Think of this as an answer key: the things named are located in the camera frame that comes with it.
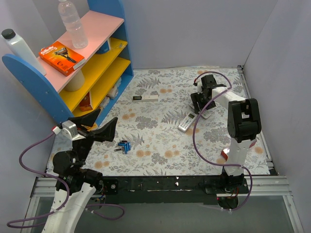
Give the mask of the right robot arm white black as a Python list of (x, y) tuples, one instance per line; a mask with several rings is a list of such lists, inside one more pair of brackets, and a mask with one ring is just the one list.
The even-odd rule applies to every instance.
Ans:
[(227, 131), (231, 137), (228, 158), (222, 165), (221, 175), (207, 180), (204, 187), (231, 193), (243, 185), (247, 153), (261, 132), (259, 105), (256, 99), (233, 93), (231, 86), (218, 84), (214, 74), (214, 71), (200, 74), (193, 82), (197, 91), (190, 97), (198, 116), (217, 103), (227, 109)]

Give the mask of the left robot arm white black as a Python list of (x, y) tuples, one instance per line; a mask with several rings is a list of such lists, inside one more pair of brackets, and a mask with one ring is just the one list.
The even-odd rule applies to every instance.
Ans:
[(100, 110), (79, 117), (70, 117), (53, 128), (72, 141), (72, 149), (58, 152), (52, 160), (53, 172), (59, 180), (55, 186), (52, 214), (48, 216), (44, 233), (72, 233), (94, 195), (116, 194), (117, 179), (104, 179), (102, 173), (85, 169), (87, 156), (94, 142), (112, 142), (115, 137), (117, 117), (99, 129), (90, 131)]

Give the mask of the grey beige remote control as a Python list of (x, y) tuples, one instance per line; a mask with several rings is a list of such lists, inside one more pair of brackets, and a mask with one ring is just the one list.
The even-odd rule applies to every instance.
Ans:
[[(193, 103), (189, 103), (189, 106), (190, 106), (190, 108), (191, 108), (192, 110), (194, 110), (194, 105), (193, 105)], [(211, 112), (209, 112), (208, 110), (205, 110), (205, 111), (203, 111), (201, 117), (204, 118), (204, 119), (208, 119), (211, 115), (212, 115)]]

